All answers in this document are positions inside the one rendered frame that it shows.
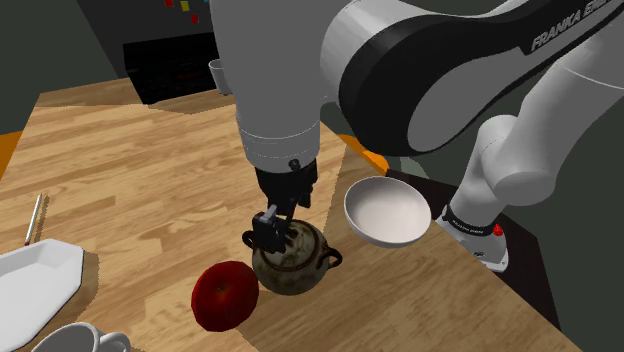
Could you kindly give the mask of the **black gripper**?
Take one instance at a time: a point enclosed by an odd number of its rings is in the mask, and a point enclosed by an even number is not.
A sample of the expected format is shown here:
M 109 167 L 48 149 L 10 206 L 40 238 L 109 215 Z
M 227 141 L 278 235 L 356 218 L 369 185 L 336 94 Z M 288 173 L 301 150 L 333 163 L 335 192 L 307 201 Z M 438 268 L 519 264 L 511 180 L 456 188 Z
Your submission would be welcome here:
M 260 189 L 267 197 L 267 210 L 252 219 L 254 244 L 268 253 L 285 253 L 295 208 L 311 207 L 313 185 L 318 180 L 317 160 L 286 173 L 255 169 Z

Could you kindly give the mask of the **red apple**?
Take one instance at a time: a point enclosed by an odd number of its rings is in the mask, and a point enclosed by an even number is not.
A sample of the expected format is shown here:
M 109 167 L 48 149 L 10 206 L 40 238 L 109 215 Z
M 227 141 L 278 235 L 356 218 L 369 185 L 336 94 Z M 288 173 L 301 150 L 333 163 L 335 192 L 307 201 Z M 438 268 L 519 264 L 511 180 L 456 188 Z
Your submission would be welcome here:
M 252 268 L 240 261 L 224 261 L 198 278 L 191 308 L 196 322 L 206 331 L 225 332 L 251 316 L 258 297 L 258 279 Z

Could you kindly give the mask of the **white bowl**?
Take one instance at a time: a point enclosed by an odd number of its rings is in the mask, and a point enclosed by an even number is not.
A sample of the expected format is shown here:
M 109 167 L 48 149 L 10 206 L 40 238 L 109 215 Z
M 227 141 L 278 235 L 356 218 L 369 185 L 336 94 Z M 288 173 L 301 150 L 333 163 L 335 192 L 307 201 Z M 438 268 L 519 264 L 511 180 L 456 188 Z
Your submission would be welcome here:
M 430 206 L 418 190 L 385 176 L 367 177 L 351 185 L 344 196 L 344 213 L 359 237 L 382 248 L 415 243 L 432 222 Z

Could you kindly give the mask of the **small white cup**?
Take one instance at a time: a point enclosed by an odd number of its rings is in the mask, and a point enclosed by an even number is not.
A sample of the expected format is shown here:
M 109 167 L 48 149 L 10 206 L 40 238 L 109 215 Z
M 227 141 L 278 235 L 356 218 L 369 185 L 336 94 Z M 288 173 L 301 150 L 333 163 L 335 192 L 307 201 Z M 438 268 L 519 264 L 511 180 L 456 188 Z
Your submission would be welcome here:
M 221 94 L 221 95 L 231 95 L 232 91 L 229 87 L 229 84 L 227 82 L 226 76 L 225 76 L 225 71 L 224 68 L 222 66 L 221 60 L 220 59 L 214 59 L 211 60 L 208 63 L 210 72 L 212 74 L 213 77 L 213 81 L 215 83 L 215 87 L 217 89 L 217 91 Z

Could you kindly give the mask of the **black countertop appliance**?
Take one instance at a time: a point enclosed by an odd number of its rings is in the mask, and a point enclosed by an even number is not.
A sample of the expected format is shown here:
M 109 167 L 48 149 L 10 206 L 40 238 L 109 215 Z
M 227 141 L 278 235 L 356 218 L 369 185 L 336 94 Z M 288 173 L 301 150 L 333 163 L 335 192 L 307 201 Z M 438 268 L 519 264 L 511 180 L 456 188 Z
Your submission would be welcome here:
M 212 32 L 125 43 L 123 57 L 143 104 L 216 88 L 209 68 L 218 58 Z

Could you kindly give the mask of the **white mug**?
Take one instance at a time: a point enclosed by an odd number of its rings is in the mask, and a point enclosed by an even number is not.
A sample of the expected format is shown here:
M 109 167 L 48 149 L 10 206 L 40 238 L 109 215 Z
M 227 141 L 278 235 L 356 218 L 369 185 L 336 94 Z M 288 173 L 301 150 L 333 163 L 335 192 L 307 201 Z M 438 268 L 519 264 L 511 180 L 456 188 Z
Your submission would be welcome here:
M 32 352 L 131 352 L 129 338 L 121 332 L 104 333 L 77 322 L 63 326 L 39 342 Z

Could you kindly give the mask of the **white pen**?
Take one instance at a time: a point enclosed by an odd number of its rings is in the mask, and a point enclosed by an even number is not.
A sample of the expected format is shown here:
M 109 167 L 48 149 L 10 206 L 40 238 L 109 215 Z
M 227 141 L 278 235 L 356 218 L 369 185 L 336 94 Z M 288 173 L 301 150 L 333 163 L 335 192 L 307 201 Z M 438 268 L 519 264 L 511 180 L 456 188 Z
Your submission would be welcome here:
M 28 230 L 25 236 L 25 240 L 24 240 L 24 246 L 29 246 L 31 243 L 31 238 L 32 238 L 32 234 L 34 231 L 34 227 L 37 221 L 37 217 L 38 217 L 38 212 L 39 212 L 39 208 L 41 205 L 41 201 L 42 201 L 43 195 L 40 193 L 37 198 L 36 198 L 36 202 L 33 208 L 33 212 L 32 212 L 32 216 L 30 218 L 30 222 L 29 222 L 29 226 L 28 226 Z

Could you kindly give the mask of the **white octagonal plate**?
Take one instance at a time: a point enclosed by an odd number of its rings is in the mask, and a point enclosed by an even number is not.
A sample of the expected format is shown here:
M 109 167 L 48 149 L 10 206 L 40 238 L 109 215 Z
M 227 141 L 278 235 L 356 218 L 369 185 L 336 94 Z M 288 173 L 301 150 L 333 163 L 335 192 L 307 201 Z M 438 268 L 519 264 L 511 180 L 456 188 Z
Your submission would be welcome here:
M 29 343 L 82 283 L 84 250 L 45 239 L 0 255 L 0 352 Z

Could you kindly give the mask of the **dark robot stand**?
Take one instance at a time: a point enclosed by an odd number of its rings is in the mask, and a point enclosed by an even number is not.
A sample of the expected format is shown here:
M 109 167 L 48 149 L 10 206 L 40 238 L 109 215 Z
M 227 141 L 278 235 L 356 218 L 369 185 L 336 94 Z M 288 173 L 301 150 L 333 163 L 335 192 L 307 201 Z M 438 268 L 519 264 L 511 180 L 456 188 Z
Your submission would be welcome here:
M 442 212 L 457 187 L 435 180 L 389 169 L 386 177 L 404 181 L 418 190 L 430 205 L 433 219 Z M 558 330 L 561 329 L 537 238 L 505 214 L 496 218 L 504 231 L 510 264 L 497 276 L 538 311 Z

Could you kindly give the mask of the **brown two-handled ceramic pot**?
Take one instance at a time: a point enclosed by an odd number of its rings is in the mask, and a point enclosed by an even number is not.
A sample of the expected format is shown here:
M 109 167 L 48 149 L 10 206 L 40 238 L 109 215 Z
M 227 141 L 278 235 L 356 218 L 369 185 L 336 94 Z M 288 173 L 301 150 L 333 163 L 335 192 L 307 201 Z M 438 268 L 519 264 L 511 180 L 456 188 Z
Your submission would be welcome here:
M 314 288 L 326 272 L 339 266 L 343 257 L 329 246 L 321 231 L 314 225 L 292 220 L 285 252 L 269 253 L 255 243 L 255 233 L 246 231 L 243 242 L 253 250 L 252 268 L 259 282 L 280 295 L 299 295 Z

